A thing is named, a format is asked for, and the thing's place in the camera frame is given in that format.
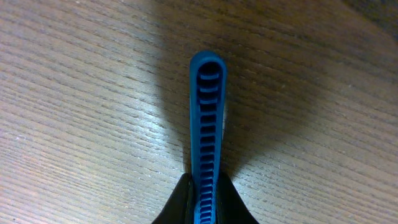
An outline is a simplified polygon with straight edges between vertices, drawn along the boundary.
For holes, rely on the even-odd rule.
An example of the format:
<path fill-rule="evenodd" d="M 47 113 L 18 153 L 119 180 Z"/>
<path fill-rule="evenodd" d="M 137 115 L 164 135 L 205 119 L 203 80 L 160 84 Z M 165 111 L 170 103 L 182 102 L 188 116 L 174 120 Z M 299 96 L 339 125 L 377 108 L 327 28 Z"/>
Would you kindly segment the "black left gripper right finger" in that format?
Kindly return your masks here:
<path fill-rule="evenodd" d="M 259 224 L 224 172 L 219 174 L 217 181 L 216 221 L 217 224 Z"/>

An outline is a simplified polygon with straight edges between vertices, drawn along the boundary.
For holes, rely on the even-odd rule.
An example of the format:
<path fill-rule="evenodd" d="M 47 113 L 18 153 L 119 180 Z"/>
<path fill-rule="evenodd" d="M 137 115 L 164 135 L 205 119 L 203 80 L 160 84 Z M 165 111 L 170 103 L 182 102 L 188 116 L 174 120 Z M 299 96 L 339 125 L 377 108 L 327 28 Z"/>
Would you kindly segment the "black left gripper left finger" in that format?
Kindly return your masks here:
<path fill-rule="evenodd" d="M 195 191 L 192 175 L 184 173 L 152 224 L 193 224 Z"/>

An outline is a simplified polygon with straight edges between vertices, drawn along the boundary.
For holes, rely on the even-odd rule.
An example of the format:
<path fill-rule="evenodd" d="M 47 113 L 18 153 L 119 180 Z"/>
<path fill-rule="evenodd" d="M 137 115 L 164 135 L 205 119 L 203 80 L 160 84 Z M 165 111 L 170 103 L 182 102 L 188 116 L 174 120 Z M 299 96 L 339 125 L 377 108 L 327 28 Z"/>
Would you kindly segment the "blue disposable razor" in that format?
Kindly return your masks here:
<path fill-rule="evenodd" d="M 193 222 L 210 224 L 216 221 L 228 71 L 218 54 L 201 51 L 190 61 L 189 75 L 191 171 L 195 191 Z"/>

